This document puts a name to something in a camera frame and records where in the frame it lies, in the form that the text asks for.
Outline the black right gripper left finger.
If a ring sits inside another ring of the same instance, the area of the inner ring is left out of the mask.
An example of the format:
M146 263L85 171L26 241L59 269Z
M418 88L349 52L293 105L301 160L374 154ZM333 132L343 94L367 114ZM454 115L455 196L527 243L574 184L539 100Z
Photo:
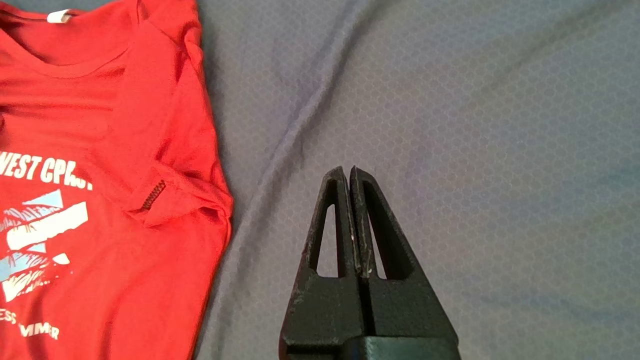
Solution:
M336 277L318 273L330 207L334 209ZM356 259L349 186L338 166L321 181L279 333L281 360L340 360L345 344L365 333Z

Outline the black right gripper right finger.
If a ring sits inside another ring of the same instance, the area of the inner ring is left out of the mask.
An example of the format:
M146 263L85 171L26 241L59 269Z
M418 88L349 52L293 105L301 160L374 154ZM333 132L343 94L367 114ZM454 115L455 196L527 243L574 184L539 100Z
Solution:
M358 167L350 171L350 204L368 328L378 337L441 338L458 346L458 335L380 185Z

